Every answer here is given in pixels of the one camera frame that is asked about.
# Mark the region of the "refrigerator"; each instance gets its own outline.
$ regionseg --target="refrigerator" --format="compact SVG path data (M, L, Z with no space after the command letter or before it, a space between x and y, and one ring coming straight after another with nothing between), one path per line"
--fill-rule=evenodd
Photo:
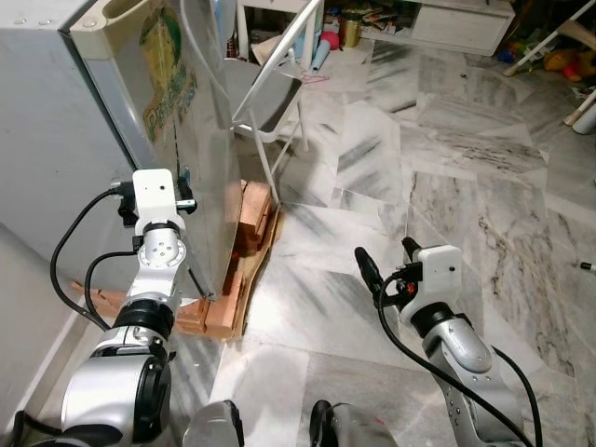
M183 213L195 277L184 296L217 299L241 187L216 29L210 0L3 2L0 223L49 260L111 182L167 168L198 205ZM104 200L75 231L66 277L82 283L95 257L130 248L118 204ZM136 258L107 261L92 286L126 291L137 269Z

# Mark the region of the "refrigerator door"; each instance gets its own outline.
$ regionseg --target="refrigerator door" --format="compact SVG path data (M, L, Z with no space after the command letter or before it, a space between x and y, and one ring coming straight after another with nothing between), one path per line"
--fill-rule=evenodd
M198 209L184 216L187 259L201 294L217 299L241 189L212 4L193 2L201 54L176 0L100 0L70 32L137 167L189 182Z

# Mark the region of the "black cable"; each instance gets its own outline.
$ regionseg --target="black cable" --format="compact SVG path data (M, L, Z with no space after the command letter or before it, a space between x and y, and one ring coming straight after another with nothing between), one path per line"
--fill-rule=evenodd
M534 391L532 390L532 386L530 385L530 381L528 378L523 374L522 369L517 365L513 359L511 359L507 354L505 354L500 349L497 349L493 346L494 352L497 356L503 359L509 367L518 375L521 380L521 384L525 389L525 393L528 395L528 400L530 401L530 408L532 409L532 418L534 419L534 436L536 438L536 447L542 447L542 423L540 422L540 411L538 411L538 402L536 401L536 396L534 395Z
M513 432L513 434L515 436L517 436L526 447L534 447L532 445L532 443L530 442L530 440L528 440L528 438L525 436L525 434L520 430L520 428L517 427L508 417L506 417L504 414L499 412L499 410L496 409L493 405L491 405L490 402L481 398L478 394L476 394L474 391L469 389L467 386L463 385L458 380L453 379L452 376L449 375L447 372L444 372L443 370L437 368L432 363L429 363L428 361L426 361L423 358L421 358L420 356L418 356L416 353L414 353L412 350L410 350L410 348L408 346L403 344L401 342L401 340L396 336L396 334L393 333L393 331L391 331L391 328L389 327L389 324L387 323L387 320L385 317L385 309L383 308L383 301L386 298L386 290L389 287L389 284L391 284L391 282L393 282L399 278L400 278L399 272L392 274L390 277L388 277L385 280L385 282L383 283L383 286L381 287L381 291L379 292L379 304L378 304L379 319L381 320L381 326L383 326L383 330L385 331L387 337L389 337L389 340L391 341L391 343L393 343L408 358L410 358L414 362L418 363L420 366L425 368L430 373L439 377L443 382L447 383L448 385L451 385L453 388L458 390L464 396L466 396L469 399L472 399L476 403L478 403L484 410L486 410L488 413L490 413L492 416L494 416L501 424L503 424L505 427L507 427L509 430L511 430L511 432Z
M59 436L62 434L62 430L59 428L51 427L43 422L36 421L25 411L20 410L15 414L15 422L12 428L12 440L10 441L9 447L20 446L22 435L25 431L25 424L49 436Z
M105 253L102 256L98 256L97 258L95 258L93 260L93 262L91 263L91 265L89 266L89 268L87 269L87 274L85 275L85 286L84 286L85 304L87 305L87 309L89 310L91 315L93 315L93 317L95 317L100 322L100 324L102 325L102 329L104 331L109 330L110 325L103 320L103 318L97 312L97 309L95 308L95 304L93 304L93 300L91 300L91 279L93 278L93 270L95 270L95 267L97 267L97 265L105 259L116 258L116 257L121 257L121 256L132 256L134 254L137 254L137 252L136 251L112 251L111 253Z
M50 279L52 281L52 286L54 287L54 291L56 291L56 294L62 300L62 302L65 303L66 305L68 305L71 309L73 309L74 312L76 312L77 314L82 315L83 317L85 317L88 320L92 321L93 323L97 324L102 329L103 329L102 323L99 320L97 320L95 318L95 316L93 316L93 314L91 314L90 312L88 312L87 309L85 309L85 308L81 307L80 305L77 305L76 303L74 303L66 295L66 293L64 293L64 291L62 290L62 287L61 287L61 285L60 285L60 283L58 281L58 273L57 273L56 264L58 263L58 256L60 255L60 252L61 252L62 248L64 247L64 244L66 243L66 241L68 240L68 238L71 236L71 234L74 232L74 230L78 227L78 225L81 223L81 221L83 220L83 218L87 215L87 213L95 205L97 205L100 201L102 201L104 198L106 198L108 196L115 196L117 194L118 194L118 189L117 188L110 188L107 191L104 191L103 193L99 194L93 200L91 200L83 208L83 210L81 210L81 212L78 214L78 216L76 216L76 219L74 219L74 222L71 224L70 228L66 231L66 233L64 234L64 236L62 236L62 239L60 240L60 242L56 246L56 250L54 250L54 253L52 254L52 259L51 259L51 261L49 263L49 277L50 277Z

